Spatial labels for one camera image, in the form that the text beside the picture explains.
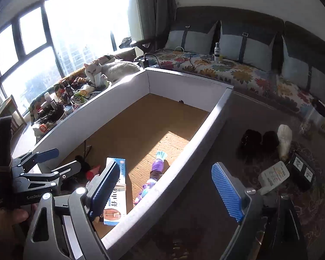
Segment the person's left hand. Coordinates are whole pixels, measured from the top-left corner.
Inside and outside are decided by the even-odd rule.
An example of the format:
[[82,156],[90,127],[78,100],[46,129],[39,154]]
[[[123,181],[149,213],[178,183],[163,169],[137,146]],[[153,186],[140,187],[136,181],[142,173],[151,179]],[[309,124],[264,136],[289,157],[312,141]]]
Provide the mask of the person's left hand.
[[7,252],[26,239],[25,225],[30,226],[37,204],[30,211],[18,208],[12,211],[0,209],[0,252]]

